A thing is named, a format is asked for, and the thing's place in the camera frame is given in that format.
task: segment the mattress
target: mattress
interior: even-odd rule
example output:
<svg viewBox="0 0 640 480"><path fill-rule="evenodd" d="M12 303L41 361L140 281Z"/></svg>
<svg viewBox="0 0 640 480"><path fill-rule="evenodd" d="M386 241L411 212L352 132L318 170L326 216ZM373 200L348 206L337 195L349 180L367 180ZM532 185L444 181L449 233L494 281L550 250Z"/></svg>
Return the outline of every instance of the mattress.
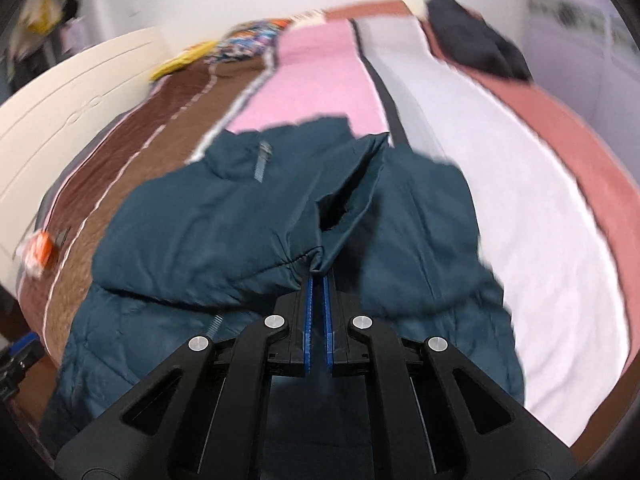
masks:
<svg viewBox="0 0 640 480"><path fill-rule="evenodd" d="M586 192L589 177L568 162L568 150L552 144L552 128L522 119L531 115L529 101L533 115L540 107L551 116L564 108L533 99L540 92L535 86L521 88L531 99L512 107L510 96L500 99L487 81L439 59L433 38L432 54L419 22L399 1L339 9L326 18L324 25L286 32L261 59L213 67L201 61L169 76L105 134L80 171L65 179L46 215L48 228L70 228L70 237L52 275L22 281L20 305L30 325L60 362L91 282L92 254L122 200L145 180L197 160L223 128L347 115L357 136L391 131L393 143L408 142L462 169L482 257L502 281L513 315L526 407L573 443L629 358L625 306L634 292L623 276L637 256L612 250L614 236L601 229L594 195ZM564 146L593 137L575 116L563 117ZM582 168L610 161L597 143L580 156ZM616 168L603 178L619 184L620 174ZM635 224L626 227L640 233Z"/></svg>

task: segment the black stripe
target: black stripe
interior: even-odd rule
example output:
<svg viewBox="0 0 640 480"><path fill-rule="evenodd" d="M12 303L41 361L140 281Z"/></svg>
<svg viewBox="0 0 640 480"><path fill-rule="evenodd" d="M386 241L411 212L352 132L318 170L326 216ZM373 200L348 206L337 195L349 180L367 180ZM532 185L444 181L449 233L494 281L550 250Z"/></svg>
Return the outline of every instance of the black stripe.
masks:
<svg viewBox="0 0 640 480"><path fill-rule="evenodd" d="M391 134L391 139L394 142L394 146L401 146L402 144L408 146L409 141L406 138L404 126L402 126L402 122L400 121L400 115L398 115L398 108L396 107L396 103L391 97L389 90L386 88L385 83L382 81L380 74L378 74L376 69L373 68L373 65L364 55L364 51L362 49L362 39L360 38L360 30L358 29L358 23L356 22L356 20L349 21L351 23L351 27L353 27L356 44L358 45L358 55L360 56L362 63L366 67L367 72L369 73L369 77L373 81L373 85L376 87L376 91L380 96L382 106L385 109L386 122L389 124L389 133Z"/></svg>

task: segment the headboard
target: headboard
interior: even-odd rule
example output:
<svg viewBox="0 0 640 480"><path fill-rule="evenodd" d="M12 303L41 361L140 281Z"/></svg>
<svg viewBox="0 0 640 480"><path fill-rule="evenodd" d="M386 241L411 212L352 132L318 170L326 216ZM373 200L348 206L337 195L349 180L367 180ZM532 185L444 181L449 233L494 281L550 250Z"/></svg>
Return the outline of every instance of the headboard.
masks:
<svg viewBox="0 0 640 480"><path fill-rule="evenodd" d="M90 48L51 68L0 106L0 283L16 295L15 250L43 195L116 115L147 95L169 57L156 28Z"/></svg>

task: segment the bed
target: bed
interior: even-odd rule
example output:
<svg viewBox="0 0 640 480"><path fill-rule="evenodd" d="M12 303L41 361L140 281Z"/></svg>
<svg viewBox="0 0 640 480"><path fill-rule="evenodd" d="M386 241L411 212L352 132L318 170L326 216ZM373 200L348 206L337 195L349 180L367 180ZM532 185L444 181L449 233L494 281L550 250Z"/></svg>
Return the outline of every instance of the bed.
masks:
<svg viewBox="0 0 640 480"><path fill-rule="evenodd" d="M299 123L318 107L346 113L357 136L393 127L399 133L392 142L462 169L481 257L504 285L513 317L526 407L574 444L589 433L584 429L601 403L615 396L640 346L636 186L597 136L539 88L447 60L429 23L401 0L329 10L324 19L318 28L286 32L278 63L267 54L242 81L233 64L214 75L199 62L150 92L148 74L168 57L150 28L75 56L16 94L0 107L0 282L59 363L90 285L95 245L138 184L198 160L223 128ZM287 93L304 65L296 57L300 44L338 43L348 51L340 70L357 73L361 97L382 82L389 99L380 98L378 116L358 109L357 92L351 101L336 94L313 106L317 88L306 88L304 98ZM332 79L338 67L324 75L306 68L306 76L339 91ZM87 145L70 176L61 176ZM82 167L105 175L103 182L78 178ZM56 180L63 190L38 217ZM15 251L37 224L70 233L56 268L33 283ZM597 447L607 435L594 434Z"/></svg>

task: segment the orange plastic package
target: orange plastic package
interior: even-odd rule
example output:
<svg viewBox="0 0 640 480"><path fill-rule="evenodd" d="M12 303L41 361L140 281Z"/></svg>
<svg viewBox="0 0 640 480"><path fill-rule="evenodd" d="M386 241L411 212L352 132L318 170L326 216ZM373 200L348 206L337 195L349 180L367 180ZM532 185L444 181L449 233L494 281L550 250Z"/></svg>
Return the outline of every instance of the orange plastic package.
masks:
<svg viewBox="0 0 640 480"><path fill-rule="evenodd" d="M16 254L27 275L39 279L55 263L57 252L56 242L51 235L39 230L22 241Z"/></svg>

